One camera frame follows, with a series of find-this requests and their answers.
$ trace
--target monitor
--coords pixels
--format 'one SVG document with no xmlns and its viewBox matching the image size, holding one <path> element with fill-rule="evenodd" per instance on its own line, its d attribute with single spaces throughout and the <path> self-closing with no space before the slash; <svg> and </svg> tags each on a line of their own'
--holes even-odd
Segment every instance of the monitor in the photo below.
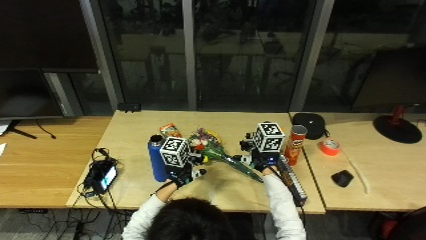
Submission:
<svg viewBox="0 0 426 240">
<path fill-rule="evenodd" d="M 41 71 L 0 70 L 0 120 L 57 117 L 62 111 Z"/>
<path fill-rule="evenodd" d="M 396 142 L 416 143 L 421 133 L 401 119 L 404 108 L 415 104 L 426 104 L 426 48 L 376 52 L 352 109 L 393 106 L 392 115 L 372 121 L 373 128 Z"/>
<path fill-rule="evenodd" d="M 1 0 L 0 68 L 97 73 L 78 0 Z"/>
</svg>

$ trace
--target flower bouquet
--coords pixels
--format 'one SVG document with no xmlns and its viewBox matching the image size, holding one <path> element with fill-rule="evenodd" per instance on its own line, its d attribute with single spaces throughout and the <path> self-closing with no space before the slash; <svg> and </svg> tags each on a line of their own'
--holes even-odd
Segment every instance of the flower bouquet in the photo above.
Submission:
<svg viewBox="0 0 426 240">
<path fill-rule="evenodd" d="M 246 167 L 240 162 L 235 161 L 224 153 L 222 140 L 212 131 L 204 128 L 198 128 L 187 138 L 187 142 L 194 150 L 198 150 L 208 160 L 219 160 L 227 163 L 234 169 L 242 172 L 252 180 L 263 182 L 262 178 L 251 171 L 251 169 Z"/>
</svg>

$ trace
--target metal pole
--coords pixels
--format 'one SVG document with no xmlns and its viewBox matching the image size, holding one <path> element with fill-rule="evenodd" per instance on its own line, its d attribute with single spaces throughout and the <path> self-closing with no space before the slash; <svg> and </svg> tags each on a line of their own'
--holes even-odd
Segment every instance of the metal pole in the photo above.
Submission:
<svg viewBox="0 0 426 240">
<path fill-rule="evenodd" d="M 300 65 L 295 78 L 294 94 L 290 104 L 290 112 L 303 110 L 307 90 L 315 70 L 316 59 L 322 46 L 322 40 L 328 25 L 334 0 L 316 0 L 310 28 L 306 36 Z"/>
<path fill-rule="evenodd" d="M 89 31 L 91 45 L 97 58 L 99 74 L 103 79 L 110 107 L 114 111 L 117 104 L 123 101 L 121 85 L 109 47 L 109 40 L 105 29 L 98 2 L 95 0 L 79 0 L 82 15 Z"/>
<path fill-rule="evenodd" d="M 187 84 L 187 108 L 196 110 L 195 51 L 194 51 L 194 14 L 192 0 L 182 1 L 184 60 Z"/>
<path fill-rule="evenodd" d="M 45 73 L 45 79 L 59 99 L 63 116 L 82 116 L 82 110 L 66 73 Z"/>
</svg>

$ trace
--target black computer mouse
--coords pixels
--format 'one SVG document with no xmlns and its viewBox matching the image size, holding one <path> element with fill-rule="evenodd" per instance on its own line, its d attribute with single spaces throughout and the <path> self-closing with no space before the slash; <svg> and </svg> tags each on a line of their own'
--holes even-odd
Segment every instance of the black computer mouse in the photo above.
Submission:
<svg viewBox="0 0 426 240">
<path fill-rule="evenodd" d="M 343 171 L 334 173 L 331 175 L 331 179 L 332 179 L 334 183 L 336 185 L 339 185 L 340 187 L 346 187 L 352 178 L 353 178 L 353 176 L 349 174 L 349 172 L 347 170 L 343 170 Z"/>
</svg>

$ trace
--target wooden table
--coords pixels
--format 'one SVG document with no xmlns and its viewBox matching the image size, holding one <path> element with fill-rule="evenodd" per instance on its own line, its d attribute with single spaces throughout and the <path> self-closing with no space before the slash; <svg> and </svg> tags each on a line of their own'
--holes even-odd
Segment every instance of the wooden table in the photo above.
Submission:
<svg viewBox="0 0 426 240">
<path fill-rule="evenodd" d="M 15 133 L 0 137 L 6 148 L 0 157 L 0 208 L 65 208 L 87 156 L 101 138 L 110 117 L 22 121 Z"/>
<path fill-rule="evenodd" d="M 223 147 L 230 155 L 246 154 L 239 150 L 239 140 L 246 132 L 255 131 L 256 123 L 278 122 L 287 132 L 288 116 L 284 113 L 222 113 L 222 112 L 172 112 L 142 111 L 136 113 L 115 112 L 99 140 L 98 147 L 109 149 L 110 156 L 121 162 L 118 177 L 111 185 L 110 194 L 117 208 L 136 209 L 154 190 L 162 185 L 152 179 L 147 155 L 147 140 L 158 134 L 158 128 L 172 122 L 183 137 L 188 137 L 196 127 L 203 127 L 220 136 Z M 223 211 L 267 212 L 268 204 L 262 183 L 255 182 L 236 172 L 224 163 L 211 161 L 203 168 L 207 170 L 202 179 L 183 186 L 172 198 L 195 196 L 211 201 Z M 294 172 L 307 194 L 304 212 L 324 213 L 319 194 L 303 157 L 294 167 Z M 78 183 L 87 173 L 82 172 Z M 90 198 L 90 204 L 102 207 L 98 199 Z M 66 205 L 69 207 L 90 207 L 74 189 Z"/>
<path fill-rule="evenodd" d="M 331 138 L 342 151 L 326 156 L 318 140 L 303 143 L 326 210 L 409 211 L 426 205 L 426 127 L 419 126 L 423 140 L 403 144 L 388 140 L 372 127 L 379 114 L 319 113 Z M 423 116 L 405 114 L 409 121 Z M 367 190 L 353 167 L 364 178 Z M 347 170 L 353 179 L 346 188 L 330 176 Z"/>
</svg>

